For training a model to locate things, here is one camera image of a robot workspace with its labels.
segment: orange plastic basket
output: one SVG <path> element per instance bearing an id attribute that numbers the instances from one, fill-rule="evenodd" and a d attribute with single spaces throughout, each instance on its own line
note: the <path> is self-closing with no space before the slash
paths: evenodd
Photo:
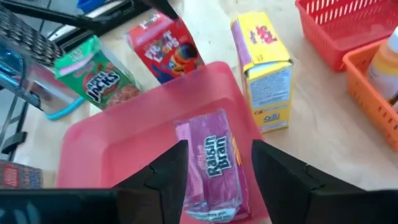
<path id="1" fill-rule="evenodd" d="M 392 0 L 296 0 L 307 38 L 335 71 L 350 50 L 391 35 L 398 25 Z"/>
<path id="2" fill-rule="evenodd" d="M 348 92 L 358 105 L 398 151 L 398 113 L 368 82 L 367 70 L 381 43 L 386 40 L 361 47 L 346 54 L 343 58 L 347 67 Z"/>

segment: pink bin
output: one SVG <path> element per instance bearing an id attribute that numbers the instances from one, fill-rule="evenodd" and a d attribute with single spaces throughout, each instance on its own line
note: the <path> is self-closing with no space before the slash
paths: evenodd
<path id="1" fill-rule="evenodd" d="M 223 62 L 214 62 L 121 105 L 74 124 L 66 133 L 57 177 L 60 188 L 110 188 L 177 142 L 175 121 L 223 108 L 241 152 L 252 219 L 268 213 L 254 177 L 251 143 L 262 139 Z M 181 223 L 200 223 L 182 212 Z"/>

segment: red basket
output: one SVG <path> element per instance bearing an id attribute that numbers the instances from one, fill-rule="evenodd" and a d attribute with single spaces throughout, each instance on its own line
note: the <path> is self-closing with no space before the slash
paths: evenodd
<path id="1" fill-rule="evenodd" d="M 388 37 L 398 26 L 396 0 L 296 0 L 304 36 L 335 71 L 343 56 Z"/>

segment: wooden table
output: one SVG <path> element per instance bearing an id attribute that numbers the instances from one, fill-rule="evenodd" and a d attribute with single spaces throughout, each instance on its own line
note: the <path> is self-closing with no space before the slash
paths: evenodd
<path id="1" fill-rule="evenodd" d="M 294 0 L 174 0 L 172 4 L 190 29 L 205 62 L 228 63 L 239 86 L 238 58 L 229 23 L 240 13 L 267 12 L 295 65 L 290 127 L 267 133 L 264 139 L 366 190 L 398 188 L 398 154 L 347 94 L 345 74 L 331 72 L 304 39 Z M 158 85 L 157 81 L 123 37 L 145 15 L 101 39 L 150 89 Z M 65 131 L 97 112 L 85 103 L 71 115 L 52 122 L 30 107 L 24 124 L 28 138 L 18 148 L 15 161 L 43 169 L 45 186 L 54 187 Z"/>

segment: plastic bottle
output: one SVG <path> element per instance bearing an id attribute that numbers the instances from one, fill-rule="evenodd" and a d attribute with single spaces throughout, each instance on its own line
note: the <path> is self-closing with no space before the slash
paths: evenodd
<path id="1" fill-rule="evenodd" d="M 373 87 L 390 104 L 398 100 L 398 27 L 388 41 L 380 45 L 369 67 Z"/>

